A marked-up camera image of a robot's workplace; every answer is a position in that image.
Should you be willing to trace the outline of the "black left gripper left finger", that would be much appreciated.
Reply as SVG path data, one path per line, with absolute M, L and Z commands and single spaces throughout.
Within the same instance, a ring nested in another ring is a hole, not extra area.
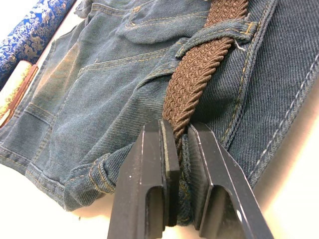
M 110 239 L 160 239 L 177 223 L 180 167 L 172 128 L 146 124 L 120 168 Z

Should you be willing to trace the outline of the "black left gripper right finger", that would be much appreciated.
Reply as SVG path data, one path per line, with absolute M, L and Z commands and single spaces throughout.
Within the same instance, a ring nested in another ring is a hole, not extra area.
M 205 239 L 273 235 L 239 164 L 203 123 L 188 128 L 193 224 Z

